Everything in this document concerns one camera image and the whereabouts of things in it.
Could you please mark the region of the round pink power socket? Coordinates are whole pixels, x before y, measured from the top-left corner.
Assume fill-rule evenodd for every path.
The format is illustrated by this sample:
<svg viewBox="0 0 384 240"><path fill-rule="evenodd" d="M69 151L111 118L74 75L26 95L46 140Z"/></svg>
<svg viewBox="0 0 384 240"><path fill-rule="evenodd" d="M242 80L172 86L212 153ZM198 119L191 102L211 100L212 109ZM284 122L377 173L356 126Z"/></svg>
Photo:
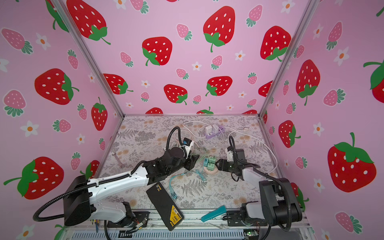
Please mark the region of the round pink power socket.
<svg viewBox="0 0 384 240"><path fill-rule="evenodd" d="M208 175L214 175L218 172L218 168L211 163L208 163L206 167L204 167L204 172Z"/></svg>

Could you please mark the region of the green plug adapter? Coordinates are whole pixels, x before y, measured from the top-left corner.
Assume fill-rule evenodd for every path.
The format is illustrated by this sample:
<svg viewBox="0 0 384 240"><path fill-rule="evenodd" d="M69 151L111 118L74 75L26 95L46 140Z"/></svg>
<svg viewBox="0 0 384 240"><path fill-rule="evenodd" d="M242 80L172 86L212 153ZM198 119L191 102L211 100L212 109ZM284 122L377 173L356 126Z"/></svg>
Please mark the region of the green plug adapter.
<svg viewBox="0 0 384 240"><path fill-rule="evenodd" d="M210 156L210 157L209 157L209 163L210 163L210 164L215 164L215 163L216 163L216 158Z"/></svg>

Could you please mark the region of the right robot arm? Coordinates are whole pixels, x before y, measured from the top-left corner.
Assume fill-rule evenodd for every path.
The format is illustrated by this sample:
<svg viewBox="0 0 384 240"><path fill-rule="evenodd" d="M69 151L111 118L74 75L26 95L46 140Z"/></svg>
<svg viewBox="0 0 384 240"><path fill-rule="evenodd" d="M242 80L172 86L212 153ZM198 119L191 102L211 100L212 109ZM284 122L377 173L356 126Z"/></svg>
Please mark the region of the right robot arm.
<svg viewBox="0 0 384 240"><path fill-rule="evenodd" d="M288 232L292 223L303 218L300 205L286 178L275 178L259 170L260 166L248 162L244 150L226 149L227 159L219 159L215 165L219 171L231 173L234 181L245 181L260 193L260 200L242 204L239 218L244 225L262 221L270 227L278 226Z"/></svg>

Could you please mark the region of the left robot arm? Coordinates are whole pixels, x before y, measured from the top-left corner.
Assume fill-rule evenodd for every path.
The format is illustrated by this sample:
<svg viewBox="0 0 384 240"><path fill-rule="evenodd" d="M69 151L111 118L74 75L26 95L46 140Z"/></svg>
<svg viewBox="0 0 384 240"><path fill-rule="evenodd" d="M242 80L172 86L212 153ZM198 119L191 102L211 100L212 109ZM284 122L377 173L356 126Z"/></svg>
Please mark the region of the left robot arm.
<svg viewBox="0 0 384 240"><path fill-rule="evenodd" d="M154 160L140 161L131 171L86 180L77 177L67 191L45 203L33 215L36 222L64 219L66 227L76 226L87 220L111 222L120 227L130 225L135 220L135 214L128 202L111 203L109 196L126 190L149 186L165 180L180 169L191 170L195 167L199 155L185 154L181 148L174 147ZM49 206L63 201L64 213L49 217L40 214Z"/></svg>

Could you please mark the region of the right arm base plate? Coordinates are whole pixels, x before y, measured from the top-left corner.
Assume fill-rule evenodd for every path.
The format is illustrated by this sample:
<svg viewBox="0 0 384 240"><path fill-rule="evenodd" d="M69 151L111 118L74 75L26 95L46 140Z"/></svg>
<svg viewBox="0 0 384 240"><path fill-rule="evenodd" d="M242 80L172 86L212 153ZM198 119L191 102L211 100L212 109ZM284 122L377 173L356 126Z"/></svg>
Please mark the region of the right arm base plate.
<svg viewBox="0 0 384 240"><path fill-rule="evenodd" d="M250 218L246 212L240 210L227 211L222 219L229 227L266 227L268 225L264 219Z"/></svg>

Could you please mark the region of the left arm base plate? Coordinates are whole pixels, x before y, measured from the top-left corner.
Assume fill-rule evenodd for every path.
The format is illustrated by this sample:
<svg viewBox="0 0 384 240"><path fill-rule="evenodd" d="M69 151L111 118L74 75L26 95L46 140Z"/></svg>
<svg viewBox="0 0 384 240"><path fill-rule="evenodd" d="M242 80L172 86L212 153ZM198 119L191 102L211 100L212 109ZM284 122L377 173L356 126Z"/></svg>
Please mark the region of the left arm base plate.
<svg viewBox="0 0 384 240"><path fill-rule="evenodd" d="M133 217L125 217L118 223L107 222L108 228L134 228L139 225L139 228L146 228L149 220L150 212L138 211L133 212Z"/></svg>

